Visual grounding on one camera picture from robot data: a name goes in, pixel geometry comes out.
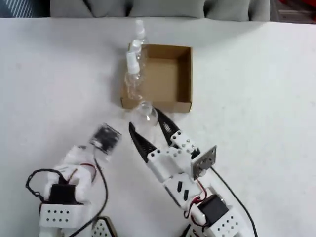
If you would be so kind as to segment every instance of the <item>cardboard box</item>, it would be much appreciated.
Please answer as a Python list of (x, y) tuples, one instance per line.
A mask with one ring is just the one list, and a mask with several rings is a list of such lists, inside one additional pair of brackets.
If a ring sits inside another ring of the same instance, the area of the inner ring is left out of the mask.
[[(162, 111), (188, 113), (192, 105), (192, 48), (149, 44), (145, 81), (140, 89), (145, 100)], [(128, 98), (122, 84), (123, 108), (132, 109), (139, 101)]]

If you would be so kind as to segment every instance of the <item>gray couch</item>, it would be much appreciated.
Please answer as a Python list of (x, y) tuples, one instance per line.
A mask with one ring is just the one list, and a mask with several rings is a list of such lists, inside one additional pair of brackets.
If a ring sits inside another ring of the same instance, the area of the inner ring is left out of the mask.
[(269, 21), (270, 0), (51, 0), (52, 17), (195, 17)]

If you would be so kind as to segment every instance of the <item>wire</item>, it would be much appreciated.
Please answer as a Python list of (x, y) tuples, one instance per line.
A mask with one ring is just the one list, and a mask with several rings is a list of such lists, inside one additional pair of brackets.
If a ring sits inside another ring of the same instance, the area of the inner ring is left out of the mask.
[(239, 204), (242, 206), (242, 208), (244, 209), (244, 211), (246, 212), (250, 222), (251, 222), (251, 225), (252, 225), (252, 228), (253, 228), (253, 232), (254, 232), (254, 235), (255, 237), (258, 237), (258, 234), (257, 234), (257, 230), (256, 230), (256, 226), (255, 226), (255, 223), (249, 213), (249, 211), (247, 210), (247, 208), (245, 207), (245, 205), (239, 200), (239, 198), (237, 197), (237, 195), (233, 192), (233, 190), (231, 189), (231, 187), (225, 182), (225, 180), (222, 178), (222, 176), (217, 173), (217, 171), (211, 167), (211, 169), (214, 171), (214, 173), (218, 176), (218, 178), (225, 184), (225, 186), (228, 188), (228, 190), (232, 193), (232, 195), (234, 196), (234, 198), (236, 198), (236, 200), (239, 202)]
[(45, 202), (45, 199), (44, 197), (40, 194), (40, 192), (35, 192), (31, 187), (30, 187), (30, 182), (31, 180), (34, 178), (34, 176), (37, 174), (37, 173), (41, 173), (41, 172), (51, 172), (51, 173), (56, 173), (58, 174), (59, 176), (59, 181), (62, 182), (62, 183), (65, 183), (67, 184), (67, 180), (65, 180), (64, 176), (62, 175), (61, 172), (59, 172), (58, 170), (55, 170), (55, 169), (38, 169), (38, 170), (35, 170), (29, 177), (28, 177), (28, 180), (26, 181), (26, 184), (25, 184), (25, 188), (27, 188), (34, 196), (36, 196), (37, 198), (39, 198), (41, 200), (41, 202)]
[(74, 175), (77, 171), (78, 171), (78, 169), (75, 169), (75, 170), (71, 173), (71, 175), (69, 176), (69, 179), (68, 179), (67, 183), (70, 182), (71, 178), (73, 177), (73, 175)]
[(202, 183), (198, 179), (197, 179), (197, 182), (200, 185), (200, 187), (202, 188), (205, 196), (204, 196), (203, 199), (201, 199), (200, 196), (197, 196), (191, 201), (190, 206), (189, 206), (189, 210), (187, 212), (185, 211), (183, 213), (184, 218), (186, 218), (186, 219), (188, 219), (189, 216), (190, 216), (190, 211), (191, 211), (191, 208), (192, 208), (193, 204), (199, 204), (200, 202), (204, 201), (206, 199), (206, 196), (207, 196), (207, 191), (206, 191), (205, 187), (202, 185)]
[(94, 174), (93, 174), (93, 177), (92, 177), (92, 182), (94, 182), (94, 180), (95, 180), (95, 178), (97, 176), (97, 169), (95, 168), (95, 165), (90, 164), (90, 163), (81, 163), (80, 165), (86, 165), (86, 166), (90, 166), (90, 167), (94, 168)]
[(76, 230), (73, 234), (71, 234), (70, 236), (68, 237), (75, 237), (76, 235), (78, 235), (81, 231), (83, 231), (85, 228), (87, 228), (92, 222), (94, 222), (98, 216), (103, 212), (107, 202), (108, 202), (108, 199), (109, 199), (109, 192), (108, 192), (108, 185), (107, 185), (107, 181), (105, 180), (105, 177), (104, 177), (104, 174), (102, 172), (102, 169), (95, 157), (95, 150), (96, 148), (94, 147), (93, 149), (93, 159), (94, 159), (94, 162), (95, 162), (95, 165), (97, 166), (97, 169), (98, 171), (100, 172), (100, 175), (101, 175), (101, 178), (103, 180), (103, 183), (104, 183), (104, 188), (105, 188), (105, 200), (104, 200), (104, 203), (101, 207), (101, 209), (98, 211), (97, 214), (95, 214), (94, 217), (92, 217), (87, 223), (85, 223), (82, 227), (80, 227), (78, 230)]
[(199, 196), (195, 197), (190, 203), (189, 210), (187, 212), (186, 211), (183, 212), (184, 218), (188, 219), (190, 216), (190, 211), (191, 211), (193, 204), (198, 204), (200, 202), (201, 202), (201, 198)]
[(207, 197), (207, 191), (206, 191), (205, 187), (202, 185), (202, 183), (198, 179), (197, 179), (197, 182), (198, 182), (198, 184), (200, 185), (200, 187), (202, 188), (202, 190), (203, 190), (203, 192), (205, 194), (204, 198), (201, 200), (201, 201), (204, 201), (206, 199), (206, 197)]

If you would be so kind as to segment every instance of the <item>white tabletop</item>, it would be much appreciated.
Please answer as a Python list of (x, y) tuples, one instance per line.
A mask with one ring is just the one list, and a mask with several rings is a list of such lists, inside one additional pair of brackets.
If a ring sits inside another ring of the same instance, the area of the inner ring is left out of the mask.
[[(248, 207), (261, 237), (316, 236), (316, 25), (146, 19), (151, 43), (193, 47), (193, 107), (172, 115)], [(104, 211), (121, 237), (176, 237), (182, 212), (132, 146), (119, 85), (133, 19), (0, 20), (0, 236), (34, 237), (28, 175), (107, 122)], [(32, 183), (41, 190), (40, 175)], [(91, 199), (97, 209), (99, 179)]]

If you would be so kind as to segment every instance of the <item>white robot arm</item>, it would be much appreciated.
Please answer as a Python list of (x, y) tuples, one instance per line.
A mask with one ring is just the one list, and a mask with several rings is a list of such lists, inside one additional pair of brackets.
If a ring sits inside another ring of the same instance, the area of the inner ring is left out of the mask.
[[(87, 146), (74, 146), (53, 169), (39, 169), (29, 176), (26, 188), (41, 200), (39, 237), (117, 236), (111, 220), (100, 216), (108, 200), (108, 190), (94, 152), (99, 149), (108, 155), (119, 138), (118, 132), (104, 124), (90, 140), (94, 145), (93, 152), (89, 152)], [(101, 174), (106, 195), (101, 210), (95, 214), (88, 192), (97, 171)], [(48, 172), (43, 196), (30, 188), (30, 181), (39, 172)]]
[(156, 148), (136, 132), (132, 123), (129, 132), (147, 166), (190, 221), (191, 226), (183, 236), (252, 237), (252, 229), (246, 220), (229, 198), (224, 197), (222, 183), (218, 178), (214, 179), (214, 174), (218, 175), (212, 167), (216, 146), (202, 154), (192, 139), (164, 113), (158, 109), (157, 112), (169, 148)]

